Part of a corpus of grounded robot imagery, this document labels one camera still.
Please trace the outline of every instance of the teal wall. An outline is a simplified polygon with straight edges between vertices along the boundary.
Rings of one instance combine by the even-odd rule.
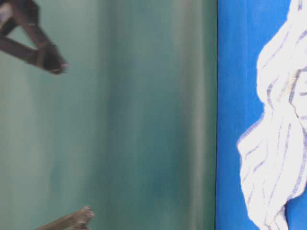
[[[0,228],[214,229],[216,2],[36,2],[69,69],[0,53]]]

